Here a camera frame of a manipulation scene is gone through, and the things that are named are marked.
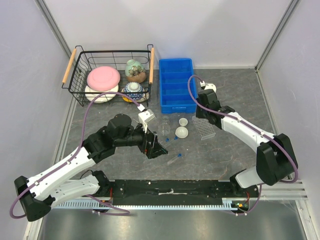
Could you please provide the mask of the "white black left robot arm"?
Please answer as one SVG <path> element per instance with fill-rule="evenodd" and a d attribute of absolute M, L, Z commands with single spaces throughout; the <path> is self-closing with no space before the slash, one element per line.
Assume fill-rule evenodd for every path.
<path fill-rule="evenodd" d="M 133 127 L 128 115 L 117 114 L 55 165 L 35 176 L 20 176 L 14 180 L 23 216 L 33 222 L 68 200 L 94 194 L 106 196 L 110 191 L 110 182 L 102 171 L 94 171 L 74 182 L 69 182 L 69 179 L 114 155 L 116 148 L 134 146 L 148 159 L 168 154 L 159 143 L 157 133 L 150 131 L 146 123 Z"/>

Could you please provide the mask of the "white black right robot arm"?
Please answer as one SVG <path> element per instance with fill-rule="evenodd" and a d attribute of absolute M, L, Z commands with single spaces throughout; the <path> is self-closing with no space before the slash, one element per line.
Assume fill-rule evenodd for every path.
<path fill-rule="evenodd" d="M 221 106 L 212 83 L 200 83 L 196 98 L 196 117 L 230 133 L 249 146 L 256 154 L 256 165 L 231 177 L 229 191 L 235 197 L 242 196 L 247 188 L 265 184 L 273 186 L 285 182 L 294 174 L 298 178 L 298 162 L 290 138 L 281 133 L 275 135 L 245 120 L 233 108 Z"/>

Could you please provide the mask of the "blue capped test tube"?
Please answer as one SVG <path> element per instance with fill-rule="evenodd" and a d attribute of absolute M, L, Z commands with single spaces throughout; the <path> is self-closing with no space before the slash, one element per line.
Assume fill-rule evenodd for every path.
<path fill-rule="evenodd" d="M 171 143 L 171 141 L 168 137 L 160 142 L 160 144 L 164 147 L 167 147 L 170 143 Z"/>
<path fill-rule="evenodd" d="M 168 162 L 167 162 L 167 165 L 170 165 L 172 163 L 174 163 L 177 159 L 179 159 L 180 157 L 182 156 L 181 153 L 179 153 L 177 156 L 173 157 L 172 159 L 170 159 Z"/>
<path fill-rule="evenodd" d="M 170 138 L 170 144 L 168 145 L 168 146 L 166 146 L 165 148 L 167 148 L 167 147 L 169 147 L 169 146 L 173 146 L 174 144 L 176 144 L 177 143 L 177 141 L 178 141 L 178 137 L 177 136 L 175 136 L 175 137 L 173 137 L 173 138 Z"/>

